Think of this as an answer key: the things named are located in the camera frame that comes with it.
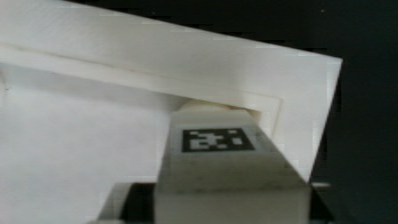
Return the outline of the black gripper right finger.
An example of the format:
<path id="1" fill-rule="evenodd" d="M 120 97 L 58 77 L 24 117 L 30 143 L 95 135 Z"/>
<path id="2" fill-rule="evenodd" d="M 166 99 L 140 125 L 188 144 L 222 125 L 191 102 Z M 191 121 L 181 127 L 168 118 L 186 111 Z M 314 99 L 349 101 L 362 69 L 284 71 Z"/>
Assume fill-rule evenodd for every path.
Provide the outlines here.
<path id="1" fill-rule="evenodd" d="M 309 224 L 349 224 L 337 190 L 330 183 L 310 183 Z"/>

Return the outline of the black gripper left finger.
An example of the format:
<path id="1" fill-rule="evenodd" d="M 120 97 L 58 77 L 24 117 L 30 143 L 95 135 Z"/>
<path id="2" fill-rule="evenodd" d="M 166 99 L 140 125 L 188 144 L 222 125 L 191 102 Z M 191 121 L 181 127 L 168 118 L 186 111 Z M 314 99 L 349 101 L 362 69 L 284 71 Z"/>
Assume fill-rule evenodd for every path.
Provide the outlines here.
<path id="1" fill-rule="evenodd" d="M 154 183 L 117 183 L 86 224 L 154 224 Z"/>

